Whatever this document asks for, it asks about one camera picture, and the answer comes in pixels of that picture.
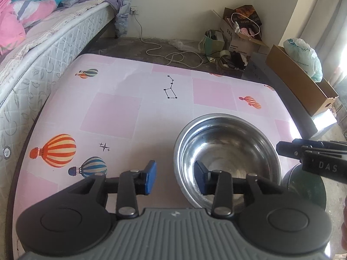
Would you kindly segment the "person's right hand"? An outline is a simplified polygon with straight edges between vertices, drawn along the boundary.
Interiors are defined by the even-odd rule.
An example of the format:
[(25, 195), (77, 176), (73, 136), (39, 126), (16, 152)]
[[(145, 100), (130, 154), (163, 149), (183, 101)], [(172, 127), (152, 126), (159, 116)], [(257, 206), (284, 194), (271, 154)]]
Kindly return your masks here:
[(341, 232), (342, 232), (342, 239), (341, 239), (341, 245), (344, 250), (347, 250), (347, 207), (344, 207), (344, 222), (341, 226)]

